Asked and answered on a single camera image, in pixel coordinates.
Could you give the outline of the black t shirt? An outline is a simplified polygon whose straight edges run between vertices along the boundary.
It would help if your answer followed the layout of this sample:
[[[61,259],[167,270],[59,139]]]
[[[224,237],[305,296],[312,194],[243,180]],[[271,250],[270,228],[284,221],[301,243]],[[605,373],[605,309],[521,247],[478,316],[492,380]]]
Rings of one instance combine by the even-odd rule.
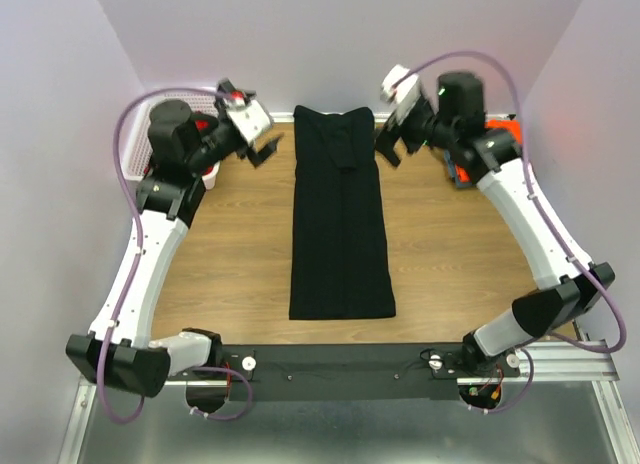
[[[294,110],[292,320],[396,314],[373,137],[367,107]]]

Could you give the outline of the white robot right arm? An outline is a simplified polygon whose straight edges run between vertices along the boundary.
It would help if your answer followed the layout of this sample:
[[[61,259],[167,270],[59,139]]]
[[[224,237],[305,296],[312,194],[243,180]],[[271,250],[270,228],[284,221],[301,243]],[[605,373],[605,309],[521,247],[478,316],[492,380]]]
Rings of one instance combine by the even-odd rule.
[[[398,141],[410,154],[423,146],[448,152],[507,224],[536,284],[507,311],[464,336],[462,368],[483,375],[509,351],[589,312],[615,273],[609,263],[595,263],[572,239],[514,133],[488,124],[482,80],[468,71],[440,75],[433,106],[420,77],[396,65],[382,81],[381,96],[393,111],[376,134],[376,150],[392,166],[400,163],[394,150]]]

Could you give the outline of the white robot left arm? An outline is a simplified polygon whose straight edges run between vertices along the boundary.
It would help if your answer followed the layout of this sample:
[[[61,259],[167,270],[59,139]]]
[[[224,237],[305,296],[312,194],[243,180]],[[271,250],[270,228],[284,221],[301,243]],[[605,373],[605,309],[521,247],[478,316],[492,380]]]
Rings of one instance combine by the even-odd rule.
[[[170,264],[206,192],[205,172],[232,154],[258,167],[277,149],[277,139],[255,146],[273,121],[254,95],[235,91],[228,99],[216,98],[215,108],[210,115],[169,99],[150,109],[150,162],[133,196],[122,263],[87,333],[71,335],[65,348],[94,384],[151,398],[181,371],[209,379],[221,369],[215,333],[187,329],[165,339],[150,337]]]

